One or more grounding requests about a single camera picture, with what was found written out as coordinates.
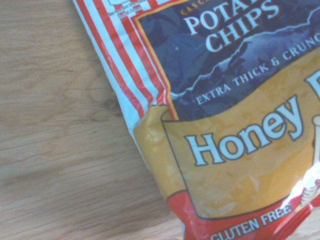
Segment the white stripe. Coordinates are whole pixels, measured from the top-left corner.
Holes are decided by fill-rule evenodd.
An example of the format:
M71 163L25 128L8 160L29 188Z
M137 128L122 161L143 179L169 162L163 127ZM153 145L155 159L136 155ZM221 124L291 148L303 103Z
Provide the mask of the white stripe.
M161 4L164 4L164 3L166 3L166 2L169 2L170 0L156 0L156 3L158 4L158 5L161 5Z
M86 20L84 18L84 16L81 13L81 10L76 2L76 0L73 0L73 3L79 13L79 16L83 22L83 25L92 41L92 44L94 46L94 49L96 50L100 61L102 63L102 66L104 68L104 71L106 72L106 76L108 77L108 80L113 88L113 90L115 91L118 101L119 101L119 105L120 108L122 110L126 125L131 133L131 135L133 136L133 128L136 125L136 123L139 121L139 113L138 111L135 109L135 107L131 104L131 102L129 101L129 99L126 97L126 95L122 92L120 86L118 85L117 80L115 79L114 75L112 74L102 52L99 49L99 46L94 38L94 36L92 35L90 28L88 26L88 24L86 23Z
M104 7L106 8L106 11L108 13L111 13L114 11L114 7L110 7L109 4L104 4ZM142 82L146 89L151 93L153 96L153 104L157 104L157 95L159 94L158 90L155 88L154 84L151 82L151 79L148 76L148 73L138 56L132 42L130 41L130 38L127 34L127 31L125 30L125 27L123 26L121 20L119 17L115 14L110 17L114 28L120 37L120 40L125 48L125 51L127 52L128 56L130 57L133 65L135 66L135 69L137 70L140 78L142 79Z
M121 60L121 57L119 56L105 26L102 21L102 19L99 16L99 13L93 3L92 0L85 1L85 5L91 15L91 18L94 22L95 27L97 28L99 35L103 41L103 44L107 46L108 53L110 57L112 58L115 66L120 71L121 76L123 77L126 85L128 88L132 91L132 93L135 95L135 97L138 99L138 101L141 103L144 112L146 113L148 110L148 101L145 98L145 96L140 92L140 90L137 88L134 80L130 76L125 64Z
M140 37L140 35L139 35L139 33L138 33L138 31L137 31L134 23L132 22L132 19L131 19L131 18L129 18L129 19L130 19L131 25L132 25L132 27L133 27L133 29L134 29L134 31L135 31L135 34L137 35L140 43L142 44L142 46L143 46L143 48L144 48L144 51L145 51L146 55L148 56L148 58L149 58L149 60L150 60L150 63L151 63L151 65L152 65L152 67L153 67L153 69L154 69L154 71L155 71L155 73L156 73L156 76L158 77L159 81L161 82L161 84L162 84L162 86L163 86L163 89L164 89L164 90L163 90L163 103L166 104L167 88L166 88L166 86L164 85L163 81L161 80L160 75L159 75L159 73L158 73L158 70L156 69L156 66L155 66L154 62L152 61L152 59L151 59L151 57L150 57L150 55L149 55L149 52L148 52L148 50L147 50L144 42L142 41L142 39L141 39L141 37Z

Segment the plastic packaging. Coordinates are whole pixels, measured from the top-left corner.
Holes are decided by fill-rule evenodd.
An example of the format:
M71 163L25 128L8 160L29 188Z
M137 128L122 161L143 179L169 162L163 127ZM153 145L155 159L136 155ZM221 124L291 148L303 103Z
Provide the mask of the plastic packaging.
M320 206L320 1L74 4L185 240L284 240Z

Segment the small logo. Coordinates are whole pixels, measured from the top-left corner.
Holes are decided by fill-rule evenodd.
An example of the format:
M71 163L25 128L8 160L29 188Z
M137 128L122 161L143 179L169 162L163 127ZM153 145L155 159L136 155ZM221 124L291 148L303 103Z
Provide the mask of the small logo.
M110 5L120 5L125 2L129 2L129 0L108 0Z

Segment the wooden table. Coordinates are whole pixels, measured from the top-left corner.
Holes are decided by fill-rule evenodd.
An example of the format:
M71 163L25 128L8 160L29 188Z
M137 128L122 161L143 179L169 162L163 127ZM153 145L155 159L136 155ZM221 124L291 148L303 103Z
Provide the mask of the wooden table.
M181 240L72 1L0 16L0 239ZM320 210L290 239L319 240Z

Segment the dark blue label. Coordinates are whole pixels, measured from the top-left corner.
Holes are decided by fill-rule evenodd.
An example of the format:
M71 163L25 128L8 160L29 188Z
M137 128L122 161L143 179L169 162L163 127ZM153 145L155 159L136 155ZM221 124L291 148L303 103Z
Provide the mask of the dark blue label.
M139 22L180 120L231 108L320 46L319 0L189 0Z

